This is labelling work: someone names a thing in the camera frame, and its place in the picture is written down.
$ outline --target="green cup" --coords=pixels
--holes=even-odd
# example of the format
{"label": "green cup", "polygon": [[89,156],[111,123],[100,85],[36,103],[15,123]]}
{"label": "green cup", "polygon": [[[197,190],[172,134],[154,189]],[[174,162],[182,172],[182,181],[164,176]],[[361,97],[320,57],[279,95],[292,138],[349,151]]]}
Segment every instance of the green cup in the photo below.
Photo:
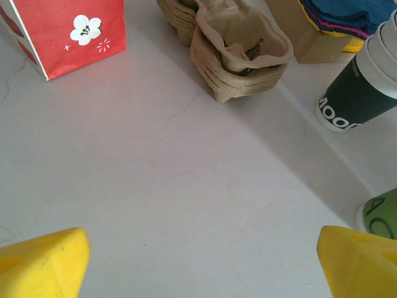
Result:
{"label": "green cup", "polygon": [[362,232],[397,238],[397,188],[370,199],[357,209],[357,225]]}

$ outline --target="cardboard box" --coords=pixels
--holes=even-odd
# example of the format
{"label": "cardboard box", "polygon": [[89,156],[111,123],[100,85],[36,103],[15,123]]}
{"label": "cardboard box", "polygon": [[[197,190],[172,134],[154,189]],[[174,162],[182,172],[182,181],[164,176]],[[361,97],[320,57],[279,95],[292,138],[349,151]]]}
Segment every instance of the cardboard box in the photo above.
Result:
{"label": "cardboard box", "polygon": [[354,53],[343,53],[352,37],[332,37],[316,30],[298,0],[266,0],[279,27],[292,42],[299,63],[348,62]]}

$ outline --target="white flower logo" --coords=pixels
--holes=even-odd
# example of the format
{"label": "white flower logo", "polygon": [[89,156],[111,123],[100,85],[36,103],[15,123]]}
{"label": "white flower logo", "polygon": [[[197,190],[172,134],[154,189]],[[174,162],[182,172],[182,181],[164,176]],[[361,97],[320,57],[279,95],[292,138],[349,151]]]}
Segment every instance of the white flower logo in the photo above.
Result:
{"label": "white flower logo", "polygon": [[84,15],[79,15],[74,18],[74,30],[70,32],[71,40],[79,42],[79,45],[87,45],[91,39],[97,38],[100,35],[100,25],[102,21],[94,17],[89,20]]}
{"label": "white flower logo", "polygon": [[110,40],[108,40],[107,38],[105,38],[104,42],[100,42],[99,45],[97,46],[97,48],[99,49],[99,53],[101,51],[106,52],[107,48],[110,48],[110,45],[108,45],[108,43],[110,42]]}

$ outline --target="folded cloth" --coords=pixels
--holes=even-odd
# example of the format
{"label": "folded cloth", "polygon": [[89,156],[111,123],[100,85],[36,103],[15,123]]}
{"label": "folded cloth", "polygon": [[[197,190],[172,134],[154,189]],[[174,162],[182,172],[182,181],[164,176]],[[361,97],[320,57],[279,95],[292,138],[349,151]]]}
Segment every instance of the folded cloth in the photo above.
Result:
{"label": "folded cloth", "polygon": [[317,23],[315,23],[312,20],[312,18],[309,17],[308,13],[305,10],[305,7],[301,3],[301,0],[297,0],[297,1],[299,3],[300,7],[302,8],[302,11],[303,11],[305,17],[313,25],[313,27],[315,29],[317,29],[318,31],[321,31],[323,34],[326,34],[326,35],[329,35],[329,36],[332,36],[332,37],[352,37],[352,40],[349,42],[349,44],[347,44],[345,46],[345,48],[342,50],[342,52],[345,52],[345,53],[357,53],[364,46],[364,41],[362,40],[362,38],[357,38],[357,37],[352,36],[351,34],[346,34],[346,33],[342,33],[342,32],[321,30],[318,27]]}
{"label": "folded cloth", "polygon": [[313,14],[309,9],[305,9],[304,6],[303,9],[306,12],[306,17],[309,17],[314,23],[316,23],[320,30],[345,33],[362,40],[366,40],[367,38],[369,38],[369,36],[371,36],[371,34],[365,33],[363,30],[358,28],[350,28],[350,27],[345,27],[345,26],[325,22],[321,20],[318,16]]}
{"label": "folded cloth", "polygon": [[302,0],[302,3],[325,22],[360,28],[367,34],[375,33],[397,9],[394,0]]}

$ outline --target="black coffee cup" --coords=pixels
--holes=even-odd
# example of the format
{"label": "black coffee cup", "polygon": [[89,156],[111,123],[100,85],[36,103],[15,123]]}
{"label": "black coffee cup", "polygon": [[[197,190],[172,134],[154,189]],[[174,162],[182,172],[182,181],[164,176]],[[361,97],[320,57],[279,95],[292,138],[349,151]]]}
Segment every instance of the black coffee cup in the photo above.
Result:
{"label": "black coffee cup", "polygon": [[372,60],[368,40],[316,104],[318,120],[345,132],[397,106],[397,83]]}

